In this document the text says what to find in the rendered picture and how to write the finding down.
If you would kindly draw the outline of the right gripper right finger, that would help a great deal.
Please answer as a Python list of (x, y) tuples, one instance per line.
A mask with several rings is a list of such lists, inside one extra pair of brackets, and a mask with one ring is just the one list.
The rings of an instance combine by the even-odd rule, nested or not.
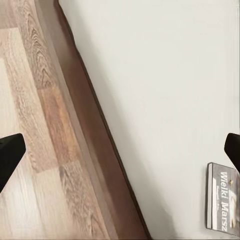
[(240, 135), (235, 133), (228, 133), (224, 151), (240, 173)]

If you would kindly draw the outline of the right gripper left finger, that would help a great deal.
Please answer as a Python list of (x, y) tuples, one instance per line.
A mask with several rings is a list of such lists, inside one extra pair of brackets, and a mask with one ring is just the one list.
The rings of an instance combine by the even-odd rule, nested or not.
[(0, 138), (0, 193), (26, 153), (22, 133)]

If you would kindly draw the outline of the hardback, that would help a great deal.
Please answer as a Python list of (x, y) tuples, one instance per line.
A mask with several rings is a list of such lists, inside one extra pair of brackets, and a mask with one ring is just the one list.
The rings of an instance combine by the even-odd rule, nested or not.
[(205, 228), (240, 237), (240, 173), (208, 163)]

